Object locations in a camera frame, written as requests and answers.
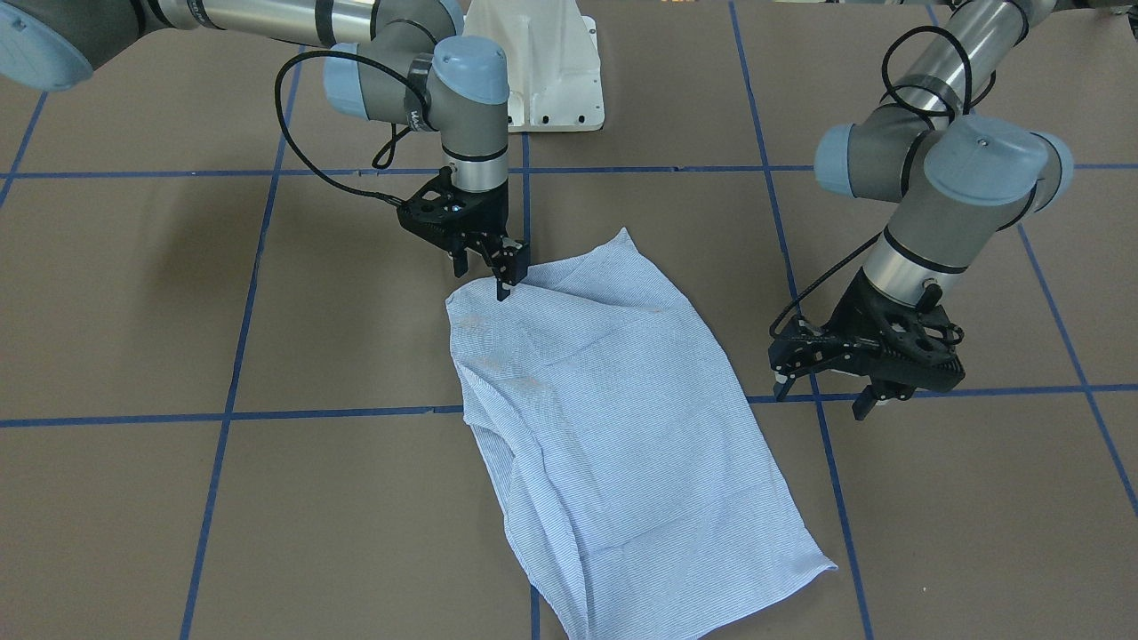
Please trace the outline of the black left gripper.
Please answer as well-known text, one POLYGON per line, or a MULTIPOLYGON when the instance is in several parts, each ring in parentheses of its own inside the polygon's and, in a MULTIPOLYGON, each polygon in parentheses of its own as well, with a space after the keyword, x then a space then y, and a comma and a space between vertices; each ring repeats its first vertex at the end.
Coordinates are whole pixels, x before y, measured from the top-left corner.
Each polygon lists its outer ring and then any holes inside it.
POLYGON ((784 401, 795 381, 810 374, 865 376, 869 385, 851 405, 853 420, 861 421, 875 407, 914 396, 916 388, 955 388, 965 377, 956 350, 964 333, 947 315, 942 296, 938 281, 926 281, 912 307, 890 300, 858 272, 820 335, 787 331, 773 337, 773 400, 784 401))

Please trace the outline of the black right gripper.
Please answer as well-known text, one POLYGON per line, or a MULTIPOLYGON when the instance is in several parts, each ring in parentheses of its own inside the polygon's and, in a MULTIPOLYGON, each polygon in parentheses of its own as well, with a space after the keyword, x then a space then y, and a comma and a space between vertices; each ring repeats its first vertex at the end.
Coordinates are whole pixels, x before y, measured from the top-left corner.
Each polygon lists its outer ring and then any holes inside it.
POLYGON ((403 229, 452 254, 453 276, 470 271, 468 251, 486 254, 496 281, 496 300, 504 302, 530 266, 530 245, 508 236, 508 183, 471 192, 453 181, 454 171, 442 169, 422 188, 396 206, 403 229))

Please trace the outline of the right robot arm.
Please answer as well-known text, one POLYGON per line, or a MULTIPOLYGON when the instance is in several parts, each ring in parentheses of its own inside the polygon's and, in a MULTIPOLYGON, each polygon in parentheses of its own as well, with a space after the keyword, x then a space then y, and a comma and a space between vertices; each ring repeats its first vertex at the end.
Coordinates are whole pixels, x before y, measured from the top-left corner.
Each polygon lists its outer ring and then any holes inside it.
POLYGON ((464 32, 455 1, 5 1, 3 74, 66 91, 158 31, 256 34, 300 47, 274 77, 284 143, 325 183, 396 211, 401 227, 447 252, 456 276, 486 263, 497 300, 523 281, 526 243, 508 235, 508 54, 464 32), (412 132, 440 137, 442 167, 410 197, 353 188, 300 153, 284 117, 284 77, 324 63, 325 100, 339 113, 387 123, 373 159, 386 170, 412 132))

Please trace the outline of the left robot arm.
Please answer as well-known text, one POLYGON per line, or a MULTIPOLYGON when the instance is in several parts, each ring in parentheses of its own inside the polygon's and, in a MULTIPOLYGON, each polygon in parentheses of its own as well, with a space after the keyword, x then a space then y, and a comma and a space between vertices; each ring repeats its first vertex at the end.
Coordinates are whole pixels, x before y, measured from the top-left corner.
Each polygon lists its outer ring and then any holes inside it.
POLYGON ((832 315, 809 323, 790 303, 773 320, 773 396, 810 374, 865 377, 853 417, 918 389, 945 393, 965 377, 965 334, 942 303, 991 237, 1044 211, 1077 163, 1055 136, 976 112, 999 61, 1056 13, 1055 1, 963 1, 861 123, 832 128, 814 153, 830 192, 894 204, 885 229, 853 251, 861 260, 832 315))

